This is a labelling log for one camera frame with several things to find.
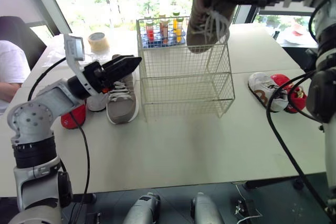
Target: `floor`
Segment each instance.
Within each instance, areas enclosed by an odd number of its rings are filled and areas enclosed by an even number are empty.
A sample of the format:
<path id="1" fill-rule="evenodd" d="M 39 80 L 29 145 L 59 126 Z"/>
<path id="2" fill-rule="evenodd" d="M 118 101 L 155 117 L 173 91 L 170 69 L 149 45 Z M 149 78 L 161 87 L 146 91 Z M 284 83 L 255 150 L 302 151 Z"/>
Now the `floor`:
<path id="1" fill-rule="evenodd" d="M 309 176 L 310 181 L 324 200 L 328 196 L 325 174 Z M 253 224 L 329 223 L 322 210 L 310 193 L 304 188 L 295 190 L 291 181 L 245 190 L 239 186 L 242 195 L 255 201 L 256 208 L 263 217 L 254 219 Z M 190 217 L 190 199 L 198 192 L 209 195 L 218 206 L 226 224 L 236 224 L 235 205 L 241 196 L 235 185 L 231 183 L 182 186 L 156 189 L 139 189 L 97 194 L 97 202 L 83 209 L 79 223 L 84 223 L 85 211 L 89 217 L 95 212 L 101 213 L 101 223 L 122 223 L 130 207 L 147 192 L 159 194 L 161 197 L 160 224 L 192 223 Z M 68 223 L 72 205 L 63 210 L 63 223 Z"/>

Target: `black cable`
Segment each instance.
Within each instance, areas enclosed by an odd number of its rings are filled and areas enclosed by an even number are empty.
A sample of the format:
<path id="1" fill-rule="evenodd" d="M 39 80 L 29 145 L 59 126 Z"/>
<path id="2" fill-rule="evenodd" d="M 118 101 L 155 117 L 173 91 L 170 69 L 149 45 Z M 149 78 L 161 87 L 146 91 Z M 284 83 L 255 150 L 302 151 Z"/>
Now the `black cable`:
<path id="1" fill-rule="evenodd" d="M 275 136 L 277 137 L 281 147 L 283 148 L 283 150 L 285 151 L 285 153 L 287 154 L 289 160 L 291 161 L 292 165 L 294 166 L 295 170 L 298 172 L 300 178 L 302 179 L 303 183 L 306 185 L 307 189 L 310 191 L 310 193 L 312 194 L 312 196 L 314 197 L 314 199 L 317 201 L 317 203 L 319 204 L 319 206 L 322 208 L 323 212 L 331 219 L 331 221 L 333 221 L 332 216 L 326 212 L 327 209 L 327 205 L 325 204 L 325 202 L 321 199 L 321 197 L 319 196 L 319 194 L 316 192 L 316 190 L 314 189 L 314 187 L 312 186 L 312 184 L 309 182 L 309 180 L 307 179 L 307 177 L 305 176 L 305 174 L 303 173 L 302 169 L 300 168 L 299 164 L 296 162 L 295 158 L 293 157 L 293 155 L 291 154 L 291 152 L 289 151 L 288 147 L 286 146 L 286 144 L 284 143 L 284 141 L 282 140 L 279 132 L 277 131 L 277 129 L 275 128 L 273 121 L 272 121 L 272 117 L 271 117 L 271 104 L 272 101 L 274 99 L 274 97 L 280 92 L 280 90 L 282 90 L 282 88 L 284 88 L 285 86 L 287 86 L 288 84 L 291 84 L 292 82 L 302 79 L 304 77 L 306 77 L 307 75 L 311 74 L 311 72 L 302 74 L 300 76 L 297 76 L 289 81 L 287 81 L 286 83 L 284 83 L 283 85 L 281 85 L 270 97 L 268 103 L 267 103 L 267 107 L 266 107 L 266 117 L 267 117 L 267 121 L 270 125 L 270 127 L 272 128 Z"/>
<path id="2" fill-rule="evenodd" d="M 312 36 L 312 38 L 317 42 L 316 36 L 313 33 L 312 30 L 312 24 L 313 24 L 313 20 L 316 16 L 316 13 L 330 0 L 322 0 L 322 2 L 315 8 L 314 12 L 311 14 L 310 19 L 309 19 L 309 23 L 308 23 L 308 30 L 310 35 Z"/>
<path id="3" fill-rule="evenodd" d="M 80 132 L 82 133 L 82 136 L 83 136 L 83 139 L 84 139 L 84 143 L 85 143 L 86 158 L 87 158 L 87 165 L 88 165 L 84 193 L 83 193 L 83 196 L 82 196 L 82 200 L 80 201 L 80 205 L 79 205 L 79 208 L 77 210 L 77 213 L 75 215 L 75 219 L 73 221 L 73 223 L 77 223 L 77 220 L 79 218 L 79 214 L 80 214 L 80 211 L 81 211 L 81 209 L 83 207 L 84 199 L 85 199 L 85 196 L 87 194 L 88 187 L 89 187 L 89 180 L 90 180 L 90 154 L 89 154 L 88 141 L 86 139 L 85 132 L 83 131 L 82 127 L 80 126 L 80 124 L 77 122 L 77 120 L 73 116 L 72 112 L 69 112 L 69 114 L 70 114 L 71 118 L 73 119 L 73 121 L 75 122 L 75 124 L 78 127 L 78 129 L 80 130 Z"/>
<path id="4" fill-rule="evenodd" d="M 61 167 L 62 167 L 63 172 L 66 172 L 67 169 L 65 168 L 65 165 L 64 165 L 63 161 L 60 160 L 60 163 L 61 163 Z"/>
<path id="5" fill-rule="evenodd" d="M 68 224 L 71 224 L 73 210 L 75 209 L 75 206 L 76 206 L 76 205 L 77 205 L 77 203 L 74 203 L 74 206 L 72 207 L 72 210 L 71 210 L 71 214 L 70 214 L 70 218 L 69 218 Z"/>
<path id="6" fill-rule="evenodd" d="M 292 100 L 291 100 L 291 97 L 292 97 L 292 94 L 293 94 L 293 92 L 295 91 L 295 89 L 301 84 L 301 83 L 303 83 L 304 81 L 306 81 L 307 79 L 309 79 L 310 77 L 312 77 L 313 75 L 315 74 L 315 71 L 313 71 L 313 72 L 311 72 L 311 73 L 309 73 L 308 75 L 306 75 L 306 77 L 304 77 L 302 80 L 300 80 L 298 83 L 296 83 L 291 89 L 290 89 L 290 91 L 288 92 L 288 102 L 289 102 L 289 104 L 297 111 L 297 112 L 299 112 L 301 115 L 303 115 L 303 116 L 305 116 L 305 117 L 307 117 L 307 118 L 309 118 L 309 119 L 312 119 L 312 120 L 314 120 L 314 121 L 316 121 L 316 122 L 319 122 L 318 120 L 316 120 L 313 116 L 311 116 L 311 115 L 308 115 L 308 114 L 306 114 L 306 113 L 304 113 L 303 111 L 301 111 L 293 102 L 292 102 Z"/>
<path id="7" fill-rule="evenodd" d="M 42 81 L 42 79 L 47 75 L 47 73 L 53 69 L 55 66 L 57 66 L 58 64 L 60 64 L 61 62 L 65 61 L 65 57 L 60 59 L 59 61 L 55 62 L 52 66 L 50 66 L 46 71 L 44 71 L 39 78 L 37 78 L 37 80 L 35 81 L 34 85 L 32 86 L 29 95 L 28 95 L 28 102 L 32 99 L 33 93 L 37 87 L 37 85 L 40 83 L 40 81 Z"/>

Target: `shoe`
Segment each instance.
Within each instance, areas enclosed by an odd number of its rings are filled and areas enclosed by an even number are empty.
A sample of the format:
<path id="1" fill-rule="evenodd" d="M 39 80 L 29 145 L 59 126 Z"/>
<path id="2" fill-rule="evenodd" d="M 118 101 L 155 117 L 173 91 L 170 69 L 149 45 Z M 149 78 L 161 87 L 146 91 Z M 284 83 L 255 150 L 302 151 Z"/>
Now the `shoe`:
<path id="1" fill-rule="evenodd" d="M 287 76 L 283 74 L 273 74 L 271 78 L 279 86 L 283 85 L 285 82 L 290 80 Z M 289 91 L 293 86 L 294 84 L 291 83 L 285 86 L 284 90 L 286 90 L 287 93 L 289 94 Z M 290 100 L 299 110 L 303 110 L 306 107 L 306 100 L 307 100 L 307 95 L 304 93 L 303 87 L 300 86 L 297 87 L 291 94 Z M 298 111 L 294 109 L 293 106 L 290 104 L 287 105 L 285 111 L 288 113 L 298 113 Z"/>
<path id="2" fill-rule="evenodd" d="M 278 89 L 278 85 L 273 79 L 265 73 L 256 72 L 248 78 L 248 87 L 255 95 L 259 102 L 266 108 L 268 100 Z M 287 92 L 281 90 L 278 95 L 273 99 L 271 104 L 271 112 L 279 112 L 284 110 L 288 105 Z"/>
<path id="3" fill-rule="evenodd" d="M 74 115 L 74 118 L 76 119 L 78 124 L 80 126 L 82 126 L 84 124 L 85 118 L 86 118 L 86 106 L 85 106 L 85 104 L 83 104 L 83 105 L 75 108 L 74 110 L 72 110 L 72 114 Z M 72 119 L 70 113 L 66 113 L 64 115 L 61 115 L 61 124 L 66 129 L 72 130 L 72 129 L 77 128 L 77 124 Z"/>
<path id="4" fill-rule="evenodd" d="M 114 83 L 114 89 L 108 92 L 106 113 L 113 124 L 131 122 L 138 114 L 139 104 L 134 93 L 133 76 L 129 74 Z"/>
<path id="5" fill-rule="evenodd" d="M 236 4 L 225 1 L 193 0 L 186 36 L 189 50 L 205 52 L 223 36 L 226 43 L 235 8 Z"/>
<path id="6" fill-rule="evenodd" d="M 99 93 L 97 95 L 89 97 L 86 100 L 88 109 L 93 112 L 103 111 L 106 108 L 108 97 L 108 93 Z"/>

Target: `metal wire rack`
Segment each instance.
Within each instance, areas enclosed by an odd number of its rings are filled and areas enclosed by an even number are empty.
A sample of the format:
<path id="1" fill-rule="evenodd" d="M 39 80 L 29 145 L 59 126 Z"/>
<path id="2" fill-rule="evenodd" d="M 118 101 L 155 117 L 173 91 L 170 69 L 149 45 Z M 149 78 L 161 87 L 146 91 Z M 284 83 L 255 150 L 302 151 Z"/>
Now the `metal wire rack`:
<path id="1" fill-rule="evenodd" d="M 176 19 L 181 30 L 174 27 Z M 225 38 L 211 47 L 193 46 L 191 52 L 186 44 L 188 21 L 189 17 L 169 17 L 136 22 L 141 103 L 147 120 L 203 113 L 221 117 L 235 99 Z"/>

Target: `tape roll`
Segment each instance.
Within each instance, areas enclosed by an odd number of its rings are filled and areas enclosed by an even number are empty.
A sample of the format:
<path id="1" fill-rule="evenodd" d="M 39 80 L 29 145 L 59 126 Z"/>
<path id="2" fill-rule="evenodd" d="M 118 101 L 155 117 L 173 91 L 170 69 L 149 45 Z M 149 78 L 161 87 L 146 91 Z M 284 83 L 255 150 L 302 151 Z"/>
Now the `tape roll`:
<path id="1" fill-rule="evenodd" d="M 109 42 L 104 33 L 94 33 L 88 38 L 91 46 L 91 52 L 99 53 L 107 51 L 110 48 Z"/>

